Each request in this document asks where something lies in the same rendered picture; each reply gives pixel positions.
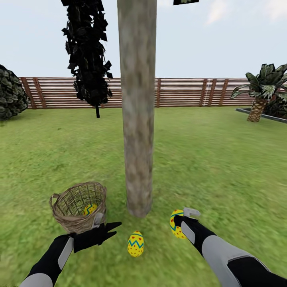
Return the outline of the wicker basket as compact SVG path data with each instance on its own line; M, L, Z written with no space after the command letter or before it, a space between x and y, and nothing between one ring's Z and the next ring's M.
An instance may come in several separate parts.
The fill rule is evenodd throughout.
M69 215L69 211L71 211L71 208L74 208L75 206L75 204L72 202L75 200L75 195L73 195L72 190L88 185L93 185L94 192L97 191L96 186L98 186L98 191L100 194L97 198L97 201L100 201L98 203L98 207L90 215L87 216L83 216L80 211L78 211L75 215L73 213ZM106 225L106 189L107 187L103 187L98 182L85 182L70 187L62 194L52 194L49 197L49 204L52 208L53 217L57 222L60 223L63 229L68 232L68 234L77 233L78 235L88 230L91 230L95 214L97 214L98 212L102 213L102 219L100 222ZM70 195L66 198L66 194L68 193L70 193ZM57 201L54 203L54 205L52 205L52 198L55 197L57 197ZM61 206L62 203L65 206ZM58 208L58 210L56 208Z

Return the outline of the easter egg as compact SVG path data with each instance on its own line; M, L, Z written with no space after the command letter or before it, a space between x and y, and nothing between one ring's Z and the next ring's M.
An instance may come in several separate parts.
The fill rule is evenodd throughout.
M128 252L133 257L140 256L144 251L144 238L139 231L134 232L128 240Z
M90 215L97 207L98 207L97 204L88 204L88 205L86 205L83 208L83 210L82 210L83 216Z
M179 210L179 209L175 210L172 213L171 218L170 218L170 227L171 227L173 234L176 237L181 238L181 239L187 239L187 237L182 233L181 227L175 226L175 222L174 222L175 215L183 216L183 214L184 212L182 210Z

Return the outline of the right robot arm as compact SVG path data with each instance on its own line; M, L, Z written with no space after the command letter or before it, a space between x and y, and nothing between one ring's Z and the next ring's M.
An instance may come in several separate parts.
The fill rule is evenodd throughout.
M287 279L271 273L255 256L207 229L196 218L198 210L184 207L183 216L175 215L175 226L207 261L223 287L287 287Z

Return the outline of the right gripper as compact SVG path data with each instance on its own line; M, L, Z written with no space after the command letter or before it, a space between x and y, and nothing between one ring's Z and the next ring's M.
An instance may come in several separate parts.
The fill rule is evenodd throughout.
M186 216L175 215L175 218L174 218L175 226L181 227L182 222L185 222L184 219L186 219Z

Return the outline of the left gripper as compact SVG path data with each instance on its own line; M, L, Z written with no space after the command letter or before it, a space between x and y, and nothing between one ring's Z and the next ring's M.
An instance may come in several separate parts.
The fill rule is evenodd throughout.
M120 226L122 222L113 222L107 223L106 225L102 223L99 227L85 232L85 248L95 246L96 244L102 245L102 242L114 236L117 232L110 232L111 229L114 229Z

